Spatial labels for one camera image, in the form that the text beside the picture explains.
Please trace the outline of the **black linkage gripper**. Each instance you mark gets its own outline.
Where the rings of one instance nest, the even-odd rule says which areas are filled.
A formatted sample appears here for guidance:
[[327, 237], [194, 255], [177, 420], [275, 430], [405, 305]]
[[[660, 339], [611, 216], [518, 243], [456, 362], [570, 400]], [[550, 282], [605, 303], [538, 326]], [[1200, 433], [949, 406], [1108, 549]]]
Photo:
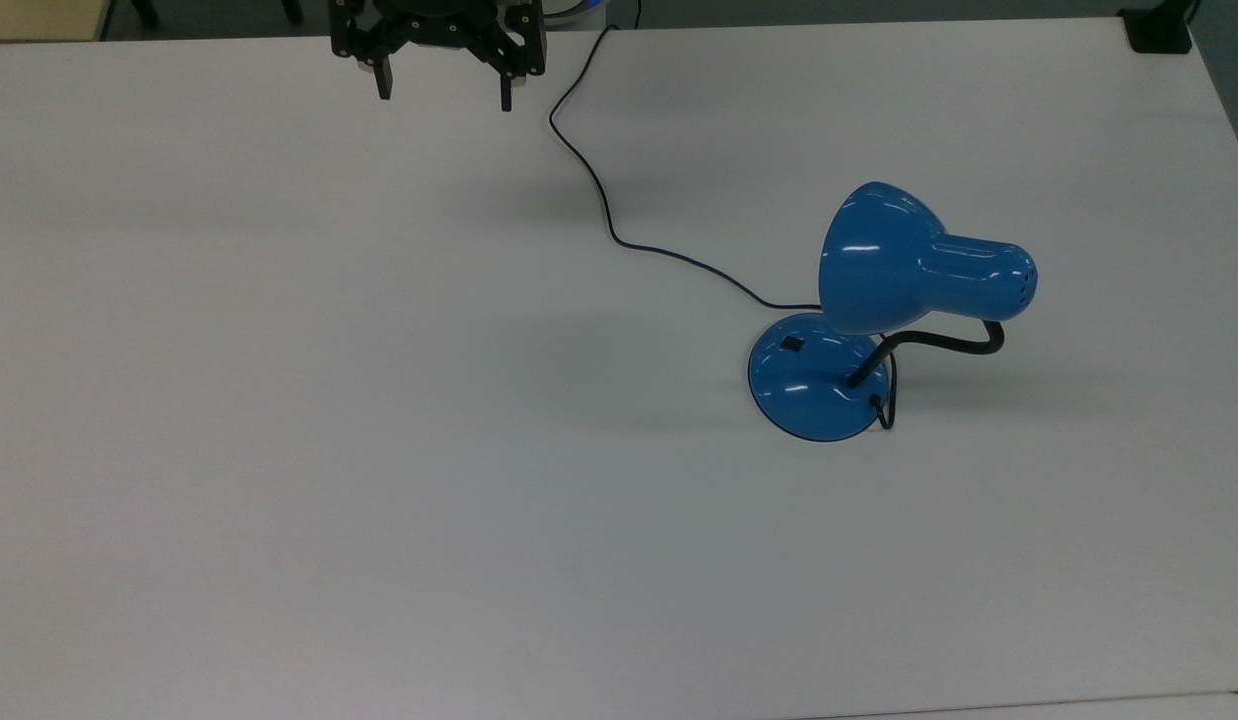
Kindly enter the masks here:
[[332, 54], [355, 59], [375, 77], [378, 96], [390, 100], [389, 53], [404, 45], [463, 47], [482, 53], [500, 75], [500, 106], [510, 111], [513, 90], [546, 71], [542, 1], [373, 1], [378, 22], [363, 26], [368, 1], [328, 2]]

